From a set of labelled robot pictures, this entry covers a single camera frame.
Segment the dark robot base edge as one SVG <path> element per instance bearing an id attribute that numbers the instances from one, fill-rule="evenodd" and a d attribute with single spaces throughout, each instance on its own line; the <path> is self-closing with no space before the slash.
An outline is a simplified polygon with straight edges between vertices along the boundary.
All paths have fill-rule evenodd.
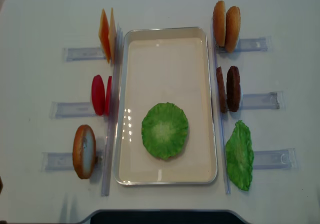
<path id="1" fill-rule="evenodd" d="M 226 211 L 199 210 L 114 210 L 101 211 L 90 223 L 244 223 Z"/>

